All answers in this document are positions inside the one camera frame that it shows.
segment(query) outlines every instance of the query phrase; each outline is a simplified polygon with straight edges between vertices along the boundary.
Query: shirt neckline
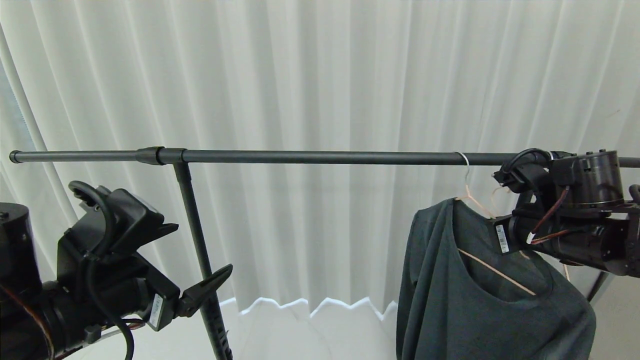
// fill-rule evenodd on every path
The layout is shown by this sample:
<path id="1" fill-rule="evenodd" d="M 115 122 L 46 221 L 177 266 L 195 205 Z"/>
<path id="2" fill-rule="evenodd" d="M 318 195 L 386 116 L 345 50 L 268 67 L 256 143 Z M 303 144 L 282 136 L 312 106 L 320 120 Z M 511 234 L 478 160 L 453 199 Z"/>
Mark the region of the shirt neckline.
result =
<path id="1" fill-rule="evenodd" d="M 533 256 L 531 256 L 531 261 L 534 263 L 534 266 L 538 269 L 538 271 L 540 271 L 542 276 L 545 278 L 545 283 L 546 283 L 547 286 L 545 287 L 544 291 L 537 292 L 535 295 L 529 295 L 529 296 L 524 297 L 524 298 L 522 298 L 520 300 L 507 301 L 507 300 L 502 300 L 502 299 L 492 295 L 491 293 L 489 293 L 485 289 L 483 289 L 480 285 L 478 285 L 478 283 L 469 274 L 469 271 L 467 270 L 467 267 L 465 266 L 465 264 L 464 264 L 464 262 L 462 260 L 462 255 L 460 254 L 460 251 L 458 251 L 458 244 L 456 243 L 456 240 L 455 240 L 455 237 L 454 237 L 454 233 L 453 233 L 453 211 L 454 211 L 454 208 L 456 207 L 456 203 L 457 202 L 459 202 L 460 206 L 465 208 L 473 217 L 477 218 L 478 221 L 486 223 L 488 221 L 488 219 L 486 219 L 482 215 L 476 213 L 473 209 L 468 207 L 462 201 L 456 201 L 455 199 L 449 199 L 448 200 L 448 203 L 447 203 L 447 214 L 446 214 L 447 223 L 446 223 L 445 238 L 448 240 L 447 242 L 449 243 L 450 251 L 452 251 L 453 254 L 454 254 L 453 257 L 454 257 L 454 261 L 456 263 L 455 265 L 458 266 L 461 269 L 462 280 L 465 281 L 466 283 L 468 283 L 471 288 L 475 289 L 478 293 L 480 293 L 482 297 L 484 297 L 484 298 L 486 298 L 488 300 L 492 300 L 492 301 L 498 302 L 498 303 L 500 303 L 502 305 L 505 305 L 505 306 L 515 306 L 515 307 L 527 307 L 527 308 L 529 308 L 529 307 L 537 306 L 537 305 L 540 304 L 540 302 L 544 301 L 551 294 L 551 292 L 553 290 L 554 280 L 553 280 L 553 277 L 551 275 L 551 271 L 549 269 L 549 266 L 547 265 L 545 260 L 542 259 L 537 254 L 532 254 Z"/>

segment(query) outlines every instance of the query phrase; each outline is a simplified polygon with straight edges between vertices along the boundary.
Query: horizontal bar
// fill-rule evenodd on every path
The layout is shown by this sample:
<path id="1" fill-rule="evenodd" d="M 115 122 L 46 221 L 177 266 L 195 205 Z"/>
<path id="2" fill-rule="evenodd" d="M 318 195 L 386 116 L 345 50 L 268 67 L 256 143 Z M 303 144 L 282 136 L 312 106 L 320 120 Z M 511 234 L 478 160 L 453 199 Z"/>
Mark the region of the horizontal bar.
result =
<path id="1" fill-rule="evenodd" d="M 149 149 L 134 151 L 14 151 L 14 163 L 46 161 L 141 161 Z M 159 148 L 160 163 L 176 162 L 176 150 Z M 456 152 L 358 152 L 358 151 L 240 151 L 180 150 L 188 163 L 271 163 L 271 164 L 350 164 L 350 165 L 465 165 Z M 466 152 L 470 165 L 499 166 L 513 153 Z M 640 168 L 640 158 L 620 157 L 620 167 Z"/>

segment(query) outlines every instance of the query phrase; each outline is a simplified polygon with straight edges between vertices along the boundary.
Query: barcode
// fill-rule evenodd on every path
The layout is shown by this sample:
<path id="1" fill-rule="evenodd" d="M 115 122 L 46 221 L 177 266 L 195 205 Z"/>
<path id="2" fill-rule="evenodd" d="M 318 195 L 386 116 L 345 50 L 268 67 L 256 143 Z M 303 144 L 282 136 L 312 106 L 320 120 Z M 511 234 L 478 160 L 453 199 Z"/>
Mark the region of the barcode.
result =
<path id="1" fill-rule="evenodd" d="M 498 241 L 500 241 L 500 250 L 502 253 L 509 252 L 509 244 L 507 243 L 507 236 L 504 233 L 504 226 L 497 225 L 495 232 L 498 234 Z"/>

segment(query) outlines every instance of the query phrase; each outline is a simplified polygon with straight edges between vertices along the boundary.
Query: shirt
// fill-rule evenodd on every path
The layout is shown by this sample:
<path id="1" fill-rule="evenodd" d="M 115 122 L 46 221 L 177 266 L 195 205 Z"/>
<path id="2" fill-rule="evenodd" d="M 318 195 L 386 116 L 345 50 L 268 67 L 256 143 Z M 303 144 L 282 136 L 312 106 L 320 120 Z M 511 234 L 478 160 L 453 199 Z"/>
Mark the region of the shirt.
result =
<path id="1" fill-rule="evenodd" d="M 454 199 L 416 213 L 398 302 L 398 360 L 588 358 L 596 322 L 587 300 L 537 253 L 502 255 L 492 229 Z"/>

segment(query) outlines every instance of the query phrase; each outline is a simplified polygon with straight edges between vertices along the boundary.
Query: vertical support pole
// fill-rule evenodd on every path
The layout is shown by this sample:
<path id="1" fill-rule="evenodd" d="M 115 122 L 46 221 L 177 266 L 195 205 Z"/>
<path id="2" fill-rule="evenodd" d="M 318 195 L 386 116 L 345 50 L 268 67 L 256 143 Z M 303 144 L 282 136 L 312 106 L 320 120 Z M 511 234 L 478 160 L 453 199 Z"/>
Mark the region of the vertical support pole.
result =
<path id="1" fill-rule="evenodd" d="M 209 261 L 209 255 L 207 253 L 204 233 L 202 232 L 202 223 L 200 222 L 200 215 L 198 214 L 196 197 L 193 193 L 189 164 L 186 162 L 174 163 L 173 169 L 175 170 L 175 177 L 178 180 L 178 184 L 180 184 L 180 193 L 182 194 L 184 209 L 187 213 L 187 219 L 189 220 L 189 228 L 191 229 L 193 245 L 196 248 L 196 255 L 198 256 L 200 272 L 202 273 L 202 277 L 206 279 L 210 277 L 213 272 L 211 271 L 211 262 Z M 202 314 L 202 320 L 207 329 L 209 341 L 213 347 L 216 359 L 232 360 L 233 355 L 229 348 L 227 332 L 222 319 L 217 294 L 214 293 L 211 298 L 204 303 L 200 308 L 200 313 Z"/>

